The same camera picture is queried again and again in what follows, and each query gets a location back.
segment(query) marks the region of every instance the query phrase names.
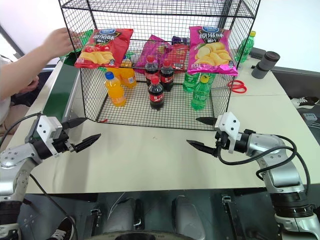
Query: brand logo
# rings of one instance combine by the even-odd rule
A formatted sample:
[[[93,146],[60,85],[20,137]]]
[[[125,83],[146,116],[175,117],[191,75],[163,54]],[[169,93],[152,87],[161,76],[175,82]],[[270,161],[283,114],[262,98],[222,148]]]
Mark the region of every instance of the brand logo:
[[[116,30],[114,28],[107,28],[107,29],[100,30],[100,34],[104,34],[104,35],[113,34],[115,32]]]
[[[219,32],[219,28],[213,26],[203,26],[202,30],[207,33],[217,33]]]

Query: wire mesh basket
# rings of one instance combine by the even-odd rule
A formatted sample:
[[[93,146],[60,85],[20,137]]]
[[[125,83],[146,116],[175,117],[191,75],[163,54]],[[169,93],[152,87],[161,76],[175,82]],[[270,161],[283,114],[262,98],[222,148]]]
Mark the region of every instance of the wire mesh basket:
[[[213,26],[231,30],[228,44],[234,60],[242,41],[248,39],[260,0],[59,0],[59,4],[71,37],[73,32],[93,29],[133,29],[128,51],[139,55],[150,35],[171,45],[173,36],[189,38],[190,26]],[[150,108],[143,74],[136,74],[135,88],[124,89],[126,105],[114,107],[104,86],[104,73],[82,68],[85,116],[99,123],[212,131],[196,118],[217,117],[227,111],[231,95],[227,83],[234,77],[217,74],[206,107],[195,111],[190,105],[192,93],[182,88],[184,75],[175,72],[174,86],[165,93],[164,106],[157,111]]]

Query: white sleeve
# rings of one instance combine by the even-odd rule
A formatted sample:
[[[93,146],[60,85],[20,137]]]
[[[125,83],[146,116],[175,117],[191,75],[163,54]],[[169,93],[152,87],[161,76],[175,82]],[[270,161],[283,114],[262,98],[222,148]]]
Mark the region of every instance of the white sleeve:
[[[0,56],[0,88],[2,87],[2,80],[1,80],[1,67],[4,64],[7,64],[9,62],[5,61],[1,56]],[[10,108],[10,103],[11,103],[11,98],[8,97],[4,100],[0,100],[0,125],[5,121],[8,112],[9,112],[9,108]]]

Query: purple snack bag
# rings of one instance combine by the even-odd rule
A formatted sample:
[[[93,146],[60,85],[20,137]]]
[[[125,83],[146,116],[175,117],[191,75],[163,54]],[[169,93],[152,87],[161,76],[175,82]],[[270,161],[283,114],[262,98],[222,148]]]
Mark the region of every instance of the purple snack bag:
[[[163,64],[164,60],[168,57],[168,53],[173,49],[172,45],[164,41],[160,37],[151,35],[148,41],[144,44],[142,53],[135,64],[137,73],[144,74],[144,68],[147,63],[147,56],[155,56],[155,60],[158,63],[159,67]]]
[[[230,30],[213,26],[191,26],[189,29],[189,74],[219,73],[238,76],[236,65],[230,57]]]

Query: shoe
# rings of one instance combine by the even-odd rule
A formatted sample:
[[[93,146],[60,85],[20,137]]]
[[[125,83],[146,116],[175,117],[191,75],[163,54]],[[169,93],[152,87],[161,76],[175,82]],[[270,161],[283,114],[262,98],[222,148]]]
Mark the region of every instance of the shoe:
[[[319,98],[315,96],[289,97],[296,109],[312,109],[318,102]]]
[[[74,236],[75,228],[71,221],[66,217],[55,230],[54,234],[48,240],[70,240]]]

